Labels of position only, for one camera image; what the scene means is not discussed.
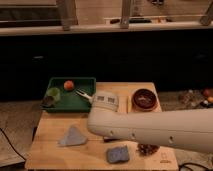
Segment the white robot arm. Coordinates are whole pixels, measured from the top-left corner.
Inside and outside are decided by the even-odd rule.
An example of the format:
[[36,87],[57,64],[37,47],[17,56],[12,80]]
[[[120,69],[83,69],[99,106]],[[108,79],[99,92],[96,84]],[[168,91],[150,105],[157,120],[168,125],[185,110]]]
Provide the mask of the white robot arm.
[[119,113],[119,97],[97,91],[91,100],[88,130],[99,136],[213,153],[213,109]]

